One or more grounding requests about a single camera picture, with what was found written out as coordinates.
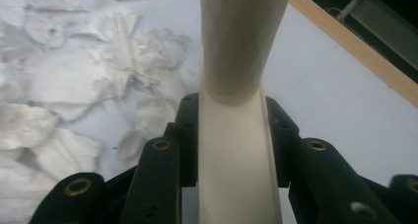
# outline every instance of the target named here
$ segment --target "white cylinder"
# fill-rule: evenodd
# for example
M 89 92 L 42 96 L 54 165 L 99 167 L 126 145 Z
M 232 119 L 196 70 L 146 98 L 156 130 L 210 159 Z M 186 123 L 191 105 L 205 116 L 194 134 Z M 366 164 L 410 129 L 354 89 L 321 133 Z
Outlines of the white cylinder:
M 200 0 L 204 81 L 216 93 L 258 87 L 288 0 Z

